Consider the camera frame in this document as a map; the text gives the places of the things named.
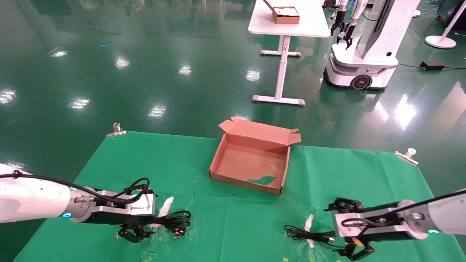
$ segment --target white table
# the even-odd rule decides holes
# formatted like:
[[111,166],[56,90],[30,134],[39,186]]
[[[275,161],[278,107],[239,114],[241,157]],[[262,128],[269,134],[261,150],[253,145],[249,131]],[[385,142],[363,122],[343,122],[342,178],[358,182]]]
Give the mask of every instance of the white table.
[[279,35],[278,50],[262,50],[261,55],[280,55],[278,67],[277,87],[274,97],[253,96],[253,101],[264,101],[273,103],[289,103],[304,105],[303,99],[292,99],[281,97],[285,72],[287,69],[287,58],[301,56],[299,52],[289,52],[290,36],[304,37],[329,37],[330,30],[323,13],[319,0],[286,0],[287,6],[294,6],[299,13],[300,19],[297,25],[277,25],[272,16],[272,10],[263,0],[256,0],[253,16],[249,22],[248,31],[252,34],[274,34]]

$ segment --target box flap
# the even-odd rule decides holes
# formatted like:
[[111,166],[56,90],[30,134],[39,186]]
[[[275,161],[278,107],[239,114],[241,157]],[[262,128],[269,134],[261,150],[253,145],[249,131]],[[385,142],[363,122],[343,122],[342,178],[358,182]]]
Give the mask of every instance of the box flap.
[[272,12],[273,12],[274,8],[272,7],[272,4],[269,2],[269,0],[264,0],[264,2],[268,6],[268,8],[270,8],[270,10],[272,10]]
[[297,128],[287,129],[242,120],[237,117],[232,117],[232,120],[223,121],[219,124],[219,127],[227,134],[255,138],[281,145],[291,145],[301,142],[301,134],[296,134],[296,132],[298,132]]

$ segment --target black cable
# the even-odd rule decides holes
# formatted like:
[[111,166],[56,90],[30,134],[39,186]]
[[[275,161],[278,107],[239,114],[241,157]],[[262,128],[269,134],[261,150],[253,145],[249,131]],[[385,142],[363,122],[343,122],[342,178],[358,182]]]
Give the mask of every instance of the black cable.
[[[361,221],[361,222],[363,222],[363,223],[359,223],[359,224],[347,224],[347,222],[352,222],[352,221]],[[345,228],[363,227],[363,226],[373,226],[373,227],[383,227],[383,226],[385,226],[384,224],[372,222],[372,221],[370,221],[370,220],[368,220],[368,219],[359,218],[359,217],[345,219],[345,220],[342,221],[341,225],[342,225],[343,227],[345,227]]]
[[168,215],[164,215],[161,217],[156,217],[152,220],[144,222],[142,226],[149,225],[149,224],[160,224],[166,228],[175,229],[175,228],[187,228],[191,225],[189,220],[191,219],[191,213],[186,210],[176,211]]
[[384,14],[383,14],[382,16],[380,16],[379,18],[377,18],[377,19],[369,19],[369,18],[367,18],[367,17],[364,15],[363,12],[361,12],[361,14],[363,15],[363,17],[364,17],[365,19],[367,19],[367,20],[369,20],[369,21],[379,21],[379,20],[381,20],[382,18],[384,18],[385,15],[388,13],[388,9],[389,9],[390,4],[391,4],[391,0],[388,0],[388,7],[385,9]]
[[398,64],[402,65],[402,66],[407,66],[407,67],[414,67],[414,68],[424,69],[423,67],[420,67],[420,66],[410,66],[410,65],[405,65],[405,64],[401,64],[401,63],[398,63]]
[[447,67],[447,66],[445,66],[445,68],[449,68],[449,69],[457,69],[457,70],[466,69],[466,67],[462,67],[462,68],[460,68],[460,67]]
[[364,17],[365,19],[367,19],[367,20],[369,20],[369,21],[379,21],[379,20],[381,20],[382,18],[384,18],[385,15],[388,13],[388,9],[390,8],[390,4],[391,4],[391,0],[388,0],[388,5],[387,5],[387,8],[385,9],[384,14],[383,14],[382,16],[380,16],[379,18],[377,18],[377,19],[372,20],[372,19],[367,18],[367,17],[364,15],[364,13],[361,13],[361,14],[363,15],[363,17]]
[[388,217],[388,216],[390,216],[390,215],[392,215],[392,214],[395,214],[395,213],[404,211],[404,210],[406,210],[406,209],[410,209],[410,208],[422,206],[422,205],[429,204],[429,203],[434,202],[434,201],[437,201],[437,200],[442,200],[442,199],[445,199],[445,198],[454,197],[454,196],[459,196],[459,195],[463,195],[463,194],[466,194],[466,190],[453,192],[453,193],[446,194],[446,195],[439,196],[439,197],[434,197],[434,198],[432,198],[432,199],[424,200],[424,201],[421,201],[421,202],[418,202],[418,203],[411,204],[411,205],[409,205],[409,206],[401,207],[401,208],[398,208],[398,209],[396,209],[396,210],[387,212],[387,213],[385,213],[385,214],[383,214],[383,215],[378,216],[377,219],[386,218],[386,217]]
[[345,248],[345,247],[336,246],[336,245],[332,245],[332,244],[328,243],[329,242],[329,237],[326,237],[324,234],[311,233],[309,231],[306,231],[304,229],[301,229],[301,228],[298,228],[298,227],[295,227],[295,226],[291,226],[291,225],[286,225],[283,228],[286,229],[287,236],[293,238],[294,240],[312,239],[312,240],[315,240],[315,241],[318,241],[318,242],[322,242],[322,243],[324,243],[326,245],[329,245],[331,247],[334,247],[334,248]]
[[[65,185],[65,186],[70,186],[70,187],[75,187],[79,190],[82,190],[86,193],[89,193],[93,196],[96,196],[100,199],[103,199],[103,200],[106,200],[108,202],[112,202],[114,204],[121,204],[121,205],[125,205],[125,204],[131,204],[131,203],[134,203],[136,201],[138,201],[141,196],[144,194],[144,191],[149,189],[149,179],[148,178],[140,178],[138,179],[137,181],[135,181],[132,186],[136,185],[137,183],[139,183],[140,181],[142,180],[146,180],[146,185],[144,186],[144,188],[141,190],[141,192],[139,192],[136,196],[130,198],[130,199],[126,199],[126,200],[115,200],[114,198],[116,196],[112,196],[112,197],[108,197],[108,196],[104,196],[104,195],[101,195],[101,194],[98,194],[88,188],[85,188],[83,186],[80,186],[80,185],[76,185],[74,183],[70,183],[70,182],[66,182],[66,181],[63,181],[63,180],[60,180],[60,179],[54,179],[54,178],[50,178],[50,177],[43,177],[43,176],[37,176],[37,175],[28,175],[28,174],[22,174],[22,173],[13,173],[13,174],[5,174],[5,175],[0,175],[0,179],[2,178],[32,178],[32,179],[41,179],[41,180],[47,180],[47,181],[52,181],[52,182],[55,182],[55,183],[58,183],[58,184],[61,184],[61,185]],[[126,193],[128,190],[125,190],[119,194],[117,194],[117,196],[120,196],[124,193]]]

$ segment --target small box on table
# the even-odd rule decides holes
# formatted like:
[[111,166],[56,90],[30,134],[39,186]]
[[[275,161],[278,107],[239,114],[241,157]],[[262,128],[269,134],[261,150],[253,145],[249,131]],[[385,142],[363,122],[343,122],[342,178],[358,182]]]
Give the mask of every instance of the small box on table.
[[298,129],[232,117],[220,128],[225,134],[209,169],[213,180],[280,195],[285,182],[290,145],[301,142]]
[[275,24],[299,24],[299,14],[295,7],[288,6],[287,2],[277,0],[264,0],[272,10]]

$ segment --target green cloth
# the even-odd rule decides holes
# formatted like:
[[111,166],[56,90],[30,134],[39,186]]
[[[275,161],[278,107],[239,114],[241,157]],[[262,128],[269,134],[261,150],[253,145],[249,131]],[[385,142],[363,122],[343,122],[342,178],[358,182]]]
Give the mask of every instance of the green cloth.
[[[159,195],[157,211],[174,196],[170,212],[192,212],[187,234],[174,239],[157,228],[138,244],[116,238],[119,226],[46,220],[16,257],[17,262],[342,262],[326,246],[286,237],[283,225],[332,230],[323,212],[335,197],[360,200],[365,207],[432,197],[419,168],[393,153],[293,146],[281,196],[209,179],[219,141],[129,131],[106,138],[76,183],[115,192],[140,177]],[[371,261],[466,261],[452,235],[432,234],[423,241],[374,242]]]

